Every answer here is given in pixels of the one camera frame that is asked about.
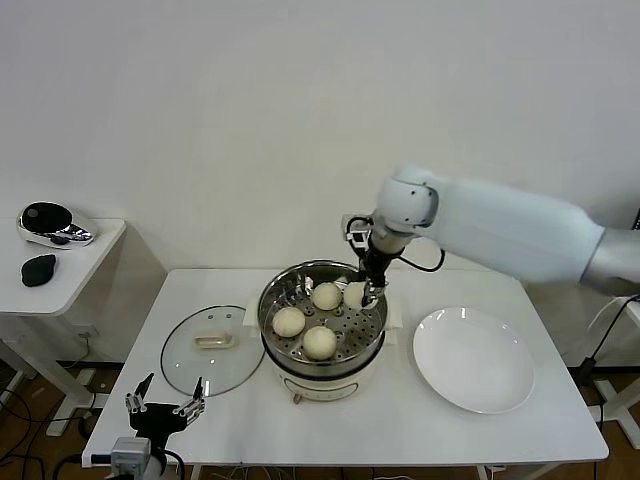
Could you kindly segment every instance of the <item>white table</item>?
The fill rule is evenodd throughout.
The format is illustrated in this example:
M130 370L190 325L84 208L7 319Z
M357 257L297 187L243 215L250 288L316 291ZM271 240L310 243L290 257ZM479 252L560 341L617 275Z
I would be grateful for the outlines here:
M620 299L618 304L622 306L624 299ZM640 303L631 302L627 305L627 314L640 328ZM596 380L593 382L606 401L603 405L603 418L605 422L618 422L620 428L629 439L629 443L636 450L640 450L640 426L631 415L629 409L640 402L640 378L631 383L627 388L616 392L609 380ZM600 407L590 407L591 415L596 421L600 421Z
M83 452L108 454L132 435L124 396L156 372L147 401L182 403L160 370L171 330L216 304L246 306L276 274L266 270L174 270L167 277ZM168 447L189 464L413 465L546 464L602 459L608 448L536 311L514 279L488 271L435 274L392 271L389 294L401 303L404 328L385 346L362 391L337 402L303 401L275 378L268 357L243 385L208 398L206 411ZM536 386L521 408L479 415L441 398L418 374L410 349L430 312L467 305L503 318L529 345Z
M65 313L125 229L123 220L95 221L99 232L93 242L76 250L61 250L25 242L16 231L15 218L0 219L0 315L22 321L26 317L44 319ZM57 257L53 278L45 285L25 287L20 276L24 262L49 253ZM94 406L100 407L106 402L104 394L96 394L94 401L93 394L83 386L91 380L93 370L83 370L74 379L55 359L43 355L39 345L28 335L21 335L17 340L6 343L65 393L66 397L55 417L67 418L78 407L88 407L92 402ZM62 435L67 423L51 423L47 435Z

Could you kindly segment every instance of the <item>table leg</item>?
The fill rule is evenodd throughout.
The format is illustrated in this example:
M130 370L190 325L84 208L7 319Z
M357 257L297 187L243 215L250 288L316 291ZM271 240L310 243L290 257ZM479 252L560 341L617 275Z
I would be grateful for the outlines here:
M202 470L202 465L200 465L199 463L194 465L193 469L191 470L191 476L189 477L189 480L199 480L201 470Z
M603 406L604 421L618 422L633 448L640 450L640 427L629 413L629 408L640 402L640 378L621 392L616 392L608 380L596 380L593 383L606 400ZM591 406L589 411L593 418L599 422L600 407Z
M97 393L94 400L94 394L85 388L85 385L88 385L93 378L94 369L81 370L78 378L75 379L55 360L47 358L36 347L30 346L24 336L18 339L16 343L11 344L11 348L35 368L40 375L65 394L65 399L62 401L54 418L72 417L76 408L104 407L108 395ZM47 435L59 437L64 433L68 423L69 420L51 422L49 428L47 428Z
M11 381L9 382L9 385L6 386L6 389L11 390L11 392L15 392L18 388L18 385L20 385L20 382L24 377L25 377L24 372L22 370L18 370L16 374L13 376L13 378L11 379ZM0 410L2 410L2 407L4 407L7 404L7 402L11 399L12 397L11 392L4 391L2 392L2 395L0 395Z
M550 472L560 463L537 463L535 465L509 465L502 476L503 480L535 480Z
M36 371L25 362L20 355L11 350L7 344L0 340L0 359L13 368L16 372L22 371L23 375L29 380L36 377Z

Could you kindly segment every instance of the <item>wooden floor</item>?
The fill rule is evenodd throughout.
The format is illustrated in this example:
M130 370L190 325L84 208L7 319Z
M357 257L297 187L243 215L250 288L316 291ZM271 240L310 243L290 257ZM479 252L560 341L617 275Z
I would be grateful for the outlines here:
M95 392L109 392L118 376L117 370L98 370L91 385ZM612 375L607 376L617 390L624 388L637 378L636 375ZM18 389L18 393L24 398L31 409L34 419L43 419L52 410L52 407L62 399L62 394L42 377L33 381L24 381ZM582 394L588 404L596 404L598 395L591 388L582 389ZM19 401L12 399L9 408L15 413L27 416L26 410ZM640 422L640 404L632 409L632 414ZM90 418L86 425L90 430L95 424L95 417ZM13 447L28 428L28 423L11 416L5 410L0 412L0 457ZM33 440L30 455L42 458L45 464L46 479L52 478L53 470L58 461L67 455L82 452L86 443L78 431L78 422L69 424L65 434L59 438L44 435L46 426L38 429L33 425L26 440L14 452L20 455L26 453L27 445ZM640 480L640 451L634 450L629 445L624 433L616 423L606 423L603 433L611 451L607 460L598 465L599 480ZM26 463L24 477L22 476L23 460L9 458L0 463L1 480L42 480L39 466L36 461L29 460ZM81 469L79 465L65 465L60 472L59 480L97 480L103 479L109 473L108 469ZM247 480L370 480L375 477L395 477L405 475L415 480L440 479L440 480L475 480L476 470L466 468L296 468L295 472L289 468L277 469L269 467L252 467L250 469L236 469L232 467L204 467L201 480L216 480L228 478L233 473L234 479ZM502 478L502 474L495 475L496 480ZM543 480L589 480L593 478L593 463L563 465L548 473Z

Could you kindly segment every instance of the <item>small white side table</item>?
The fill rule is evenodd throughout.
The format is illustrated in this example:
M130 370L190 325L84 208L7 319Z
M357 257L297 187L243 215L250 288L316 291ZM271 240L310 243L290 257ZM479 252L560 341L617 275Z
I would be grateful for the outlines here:
M25 242L16 231L14 218L0 219L0 316L20 321L24 317L45 319L65 313L125 230L123 220L96 223L99 233L92 243L77 250L60 250ZM24 262L49 253L57 257L53 278L39 287L25 287L20 279ZM78 378L73 378L55 359L43 354L37 340L29 335L6 339L5 344L65 394L54 418L68 418L76 408L103 407L106 403L107 395L95 394L94 399L94 394L85 388L95 370L82 370ZM62 435L67 424L68 420L52 422L47 435Z
M640 327L640 303L631 302L626 310L631 319ZM640 402L640 378L621 392L616 392L609 380L596 380L594 384L602 398L606 400L602 407L603 420L618 422L633 448L640 450L640 426L629 413L629 408ZM589 411L596 422L599 422L600 407L591 406Z

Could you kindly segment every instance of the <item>black and white device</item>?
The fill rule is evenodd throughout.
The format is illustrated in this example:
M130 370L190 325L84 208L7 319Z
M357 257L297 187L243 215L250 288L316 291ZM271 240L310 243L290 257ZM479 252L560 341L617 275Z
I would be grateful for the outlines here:
M118 438L108 458L92 458L94 464L110 463L108 479L168 479L173 475L166 469L167 455L173 454L165 450L169 436L183 431L204 412L202 378L183 405L145 403L152 379L153 373L138 384L134 393L125 396L129 424L136 436ZM184 476L184 465L181 468Z
M522 280L580 282L616 296L640 292L639 231L602 227L568 202L413 165L384 181L370 216L344 225L348 216L349 241L354 232L368 236L360 258L364 308L384 292L391 261L418 237Z

